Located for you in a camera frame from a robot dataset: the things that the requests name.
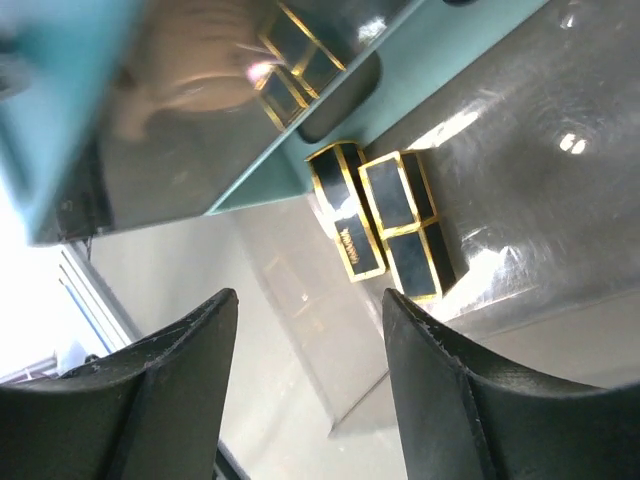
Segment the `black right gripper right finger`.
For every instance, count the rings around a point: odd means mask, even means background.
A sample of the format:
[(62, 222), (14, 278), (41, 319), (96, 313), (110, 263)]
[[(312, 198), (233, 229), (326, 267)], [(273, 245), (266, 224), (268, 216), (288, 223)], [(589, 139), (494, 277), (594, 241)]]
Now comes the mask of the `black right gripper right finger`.
[(514, 362), (394, 289), (383, 331), (411, 479), (635, 479), (639, 387), (598, 388)]

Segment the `clear top drawer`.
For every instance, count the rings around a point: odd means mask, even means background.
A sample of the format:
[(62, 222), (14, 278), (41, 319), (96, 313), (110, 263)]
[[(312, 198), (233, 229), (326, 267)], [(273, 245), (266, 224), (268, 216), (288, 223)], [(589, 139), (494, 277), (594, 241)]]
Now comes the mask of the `clear top drawer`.
[(152, 1), (35, 239), (202, 216), (409, 10), (406, 1)]

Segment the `black gold lipstick case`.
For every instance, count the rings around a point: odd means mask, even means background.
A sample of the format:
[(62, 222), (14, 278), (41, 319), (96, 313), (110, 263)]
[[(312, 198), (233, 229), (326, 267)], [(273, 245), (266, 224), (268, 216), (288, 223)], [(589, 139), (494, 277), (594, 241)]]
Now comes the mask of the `black gold lipstick case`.
[(313, 191), (349, 279), (359, 282), (387, 271), (359, 167), (366, 163), (361, 147), (338, 141), (306, 159)]

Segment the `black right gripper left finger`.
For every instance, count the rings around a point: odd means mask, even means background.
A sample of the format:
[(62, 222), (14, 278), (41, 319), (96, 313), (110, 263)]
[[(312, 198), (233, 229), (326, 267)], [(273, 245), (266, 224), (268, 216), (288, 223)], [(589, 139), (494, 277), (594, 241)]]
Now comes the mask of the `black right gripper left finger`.
[(2, 385), (2, 478), (214, 478), (237, 322), (225, 288), (58, 378)]

